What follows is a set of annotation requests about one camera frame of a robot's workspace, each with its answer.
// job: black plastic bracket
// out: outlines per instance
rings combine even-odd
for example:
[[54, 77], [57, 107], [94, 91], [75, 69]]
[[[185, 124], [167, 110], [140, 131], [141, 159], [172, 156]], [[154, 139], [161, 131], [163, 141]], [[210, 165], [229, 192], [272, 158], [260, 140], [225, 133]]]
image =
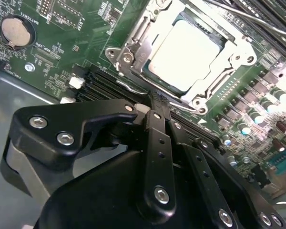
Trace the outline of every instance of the black plastic bracket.
[[176, 211], [171, 139], [165, 134], [163, 113], [149, 111], [145, 130], [148, 141], [143, 150], [143, 197], [139, 198], [138, 209], [152, 224], [162, 224]]
[[[193, 146], [203, 152], [221, 190], [224, 190], [225, 199], [236, 211], [239, 221], [245, 228], [286, 229], [284, 219], [258, 190], [228, 164], [212, 144], [198, 138], [193, 142]], [[275, 222], [273, 216], [281, 222], [281, 226]]]
[[175, 121], [168, 123], [175, 149], [179, 154], [184, 154], [192, 172], [199, 194], [202, 198], [205, 221], [208, 228], [238, 228], [238, 224], [212, 174], [212, 171], [201, 150], [194, 148], [185, 130]]
[[[44, 118], [47, 126], [32, 127], [29, 120], [34, 116]], [[108, 123], [132, 122], [136, 116], [135, 107], [123, 99], [25, 107], [15, 112], [9, 137], [21, 152], [52, 169], [66, 170], [82, 149], [84, 133], [97, 135]], [[72, 135], [74, 142], [60, 144], [56, 139], [59, 133]]]

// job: motherboard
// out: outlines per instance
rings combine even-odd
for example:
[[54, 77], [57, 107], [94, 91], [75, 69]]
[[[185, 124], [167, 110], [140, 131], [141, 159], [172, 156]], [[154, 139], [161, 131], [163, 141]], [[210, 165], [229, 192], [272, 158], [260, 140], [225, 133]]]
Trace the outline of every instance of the motherboard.
[[[222, 2], [286, 31], [286, 0]], [[0, 0], [0, 71], [62, 103], [156, 90], [243, 177], [286, 192], [286, 36], [207, 1]]]

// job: green circuit board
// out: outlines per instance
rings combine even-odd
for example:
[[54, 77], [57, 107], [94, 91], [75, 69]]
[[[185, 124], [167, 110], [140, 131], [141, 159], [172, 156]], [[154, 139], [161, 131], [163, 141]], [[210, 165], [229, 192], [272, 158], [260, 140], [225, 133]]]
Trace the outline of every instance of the green circuit board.
[[[118, 77], [104, 50], [109, 46], [122, 47], [146, 3], [147, 0], [0, 0], [0, 25], [5, 17], [20, 15], [34, 26], [37, 35], [31, 46], [13, 51], [2, 41], [0, 33], [0, 60], [7, 63], [4, 71], [57, 99], [68, 97], [67, 89], [75, 65], [96, 65]], [[273, 169], [276, 161], [286, 155], [286, 151], [281, 155], [271, 144], [275, 138], [284, 142], [286, 135], [279, 132], [275, 124], [278, 120], [286, 124], [286, 107], [282, 107], [280, 112], [267, 114], [260, 103], [248, 104], [251, 110], [265, 116], [267, 124], [263, 127], [252, 123], [247, 113], [241, 114], [228, 128], [220, 126], [215, 118], [254, 79], [261, 81], [269, 92], [277, 87], [286, 92], [286, 59], [239, 18], [226, 11], [221, 11], [221, 14], [252, 39], [258, 61], [250, 67], [241, 66], [225, 82], [207, 102], [209, 111], [206, 115], [193, 115], [176, 108], [172, 111], [219, 138], [229, 135], [235, 139], [236, 142], [225, 146], [225, 150], [234, 155], [238, 163], [236, 169], [246, 177], [256, 165], [264, 171]], [[34, 65], [33, 72], [25, 69], [27, 63]], [[260, 78], [270, 70], [282, 76], [277, 85]], [[121, 80], [139, 88], [139, 91], [144, 90], [126, 77]], [[256, 96], [260, 101], [269, 99], [281, 105], [270, 93]], [[248, 123], [251, 134], [240, 133], [238, 125], [241, 122]]]
[[[12, 51], [1, 41], [5, 71], [56, 98], [65, 96], [72, 67], [92, 63], [112, 71], [107, 46], [122, 46], [146, 1], [141, 0], [0, 0], [2, 18], [15, 14], [34, 26], [36, 42]], [[24, 68], [35, 65], [33, 73]]]

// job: capacitor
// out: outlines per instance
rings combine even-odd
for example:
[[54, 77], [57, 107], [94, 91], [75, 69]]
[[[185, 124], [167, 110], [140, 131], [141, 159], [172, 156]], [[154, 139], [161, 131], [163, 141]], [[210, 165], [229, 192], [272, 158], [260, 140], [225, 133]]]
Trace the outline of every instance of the capacitor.
[[230, 166], [232, 166], [232, 167], [236, 167], [237, 166], [237, 162], [235, 161], [235, 157], [234, 156], [227, 157], [227, 160], [228, 160]]
[[222, 137], [222, 139], [223, 139], [223, 142], [224, 142], [225, 146], [231, 146], [232, 142], [231, 142], [231, 139], [230, 139], [229, 135], [224, 135]]
[[248, 125], [246, 123], [240, 123], [238, 125], [238, 129], [240, 130], [240, 132], [243, 135], [248, 135], [251, 133], [251, 129], [250, 129], [250, 127], [248, 127]]
[[254, 111], [250, 114], [250, 118], [254, 121], [255, 124], [261, 124], [264, 122], [264, 117], [262, 117], [258, 112]]
[[267, 110], [269, 113], [275, 112], [277, 110], [277, 106], [275, 104], [273, 104], [271, 101], [266, 100], [264, 102], [262, 102], [262, 106], [263, 108], [265, 108], [265, 110]]
[[247, 156], [245, 156], [245, 157], [243, 158], [243, 163], [244, 163], [244, 164], [249, 164], [249, 163], [250, 163], [250, 158], [247, 157]]
[[283, 152], [285, 150], [285, 146], [276, 138], [272, 140], [272, 145], [278, 152]]
[[282, 131], [284, 134], [286, 134], [286, 125], [285, 125], [283, 122], [278, 121], [278, 122], [276, 123], [276, 127], [277, 127], [280, 131]]
[[281, 103], [286, 103], [286, 92], [282, 91], [281, 89], [274, 91], [272, 95]]

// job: silver screw head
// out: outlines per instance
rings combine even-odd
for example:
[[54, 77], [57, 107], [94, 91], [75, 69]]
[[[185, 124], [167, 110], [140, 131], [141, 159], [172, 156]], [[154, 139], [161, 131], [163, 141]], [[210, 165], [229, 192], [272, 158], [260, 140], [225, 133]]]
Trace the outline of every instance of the silver screw head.
[[57, 141], [64, 146], [70, 146], [74, 143], [74, 138], [68, 133], [60, 133], [57, 135]]
[[160, 9], [165, 9], [172, 0], [156, 0], [156, 3]]
[[161, 118], [161, 116], [158, 115], [157, 113], [154, 113], [153, 115], [154, 115], [157, 119], [160, 119], [160, 118]]
[[169, 200], [170, 200], [170, 197], [169, 197], [168, 193], [162, 187], [156, 187], [155, 188], [154, 196], [162, 204], [167, 204], [169, 202]]
[[133, 111], [133, 108], [131, 106], [126, 105], [125, 108], [127, 111]]
[[247, 157], [247, 156], [245, 156], [245, 157], [243, 158], [243, 163], [244, 163], [244, 164], [249, 164], [249, 163], [250, 163], [250, 158]]
[[181, 129], [181, 125], [179, 123], [174, 123], [174, 125], [176, 126], [177, 129]]
[[271, 221], [270, 221], [270, 219], [268, 218], [268, 216], [265, 215], [265, 213], [261, 212], [261, 213], [259, 214], [259, 217], [260, 217], [260, 219], [261, 219], [267, 226], [271, 226]]
[[277, 225], [279, 225], [280, 227], [283, 226], [282, 222], [280, 221], [280, 219], [276, 215], [271, 214], [271, 217], [272, 217], [273, 221], [276, 222]]
[[37, 129], [43, 129], [48, 125], [47, 120], [38, 116], [30, 118], [29, 123], [32, 127]]
[[124, 53], [123, 60], [125, 63], [130, 63], [133, 60], [133, 56], [130, 53]]
[[208, 148], [208, 144], [207, 144], [207, 143], [201, 141], [200, 144], [201, 144], [204, 148]]
[[32, 63], [26, 63], [25, 65], [24, 65], [24, 69], [27, 71], [27, 72], [33, 72], [33, 71], [35, 71], [35, 65], [34, 64], [32, 64]]
[[233, 226], [233, 221], [232, 218], [229, 216], [229, 214], [223, 210], [220, 209], [218, 212], [219, 218], [220, 220], [229, 228], [231, 228]]

